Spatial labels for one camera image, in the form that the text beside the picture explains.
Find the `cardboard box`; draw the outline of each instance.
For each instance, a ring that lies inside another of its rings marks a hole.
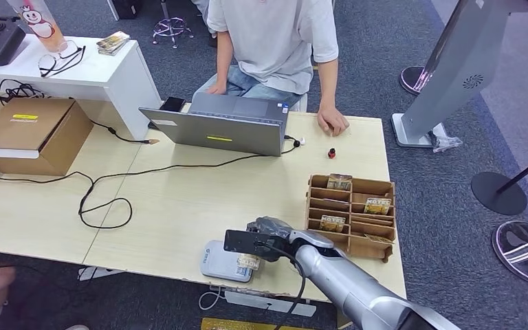
[[[0,172],[66,175],[92,126],[75,100],[15,98],[0,112]]]
[[[312,175],[309,179],[305,228],[332,240],[347,254],[387,263],[395,240],[394,183],[353,178],[348,190],[336,190],[327,188],[328,182],[328,175]],[[391,200],[386,214],[364,213],[365,203],[371,197]],[[323,215],[344,218],[343,229],[321,230]]]

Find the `drink cup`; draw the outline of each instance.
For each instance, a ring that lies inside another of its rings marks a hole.
[[[7,0],[50,52],[63,51],[64,36],[44,0]]]

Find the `laptop keyboard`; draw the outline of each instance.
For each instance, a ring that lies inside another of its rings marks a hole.
[[[283,122],[280,120],[270,120],[270,119],[264,119],[264,118],[253,118],[253,117],[242,117],[240,115],[225,115],[222,113],[208,113],[208,112],[199,112],[199,111],[193,111],[190,113],[195,113],[197,115],[202,116],[208,116],[208,117],[219,117],[219,118],[227,118],[227,119],[237,119],[237,120],[245,120],[246,122],[261,122],[263,124],[277,124],[278,126],[282,127]]]

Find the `speaker grille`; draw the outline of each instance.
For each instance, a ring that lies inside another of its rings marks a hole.
[[[483,83],[484,77],[480,74],[474,74],[463,81],[464,89],[473,89]]]

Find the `silver laptop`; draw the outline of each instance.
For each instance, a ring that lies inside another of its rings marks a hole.
[[[188,113],[139,108],[174,143],[280,156],[288,105],[198,93]]]

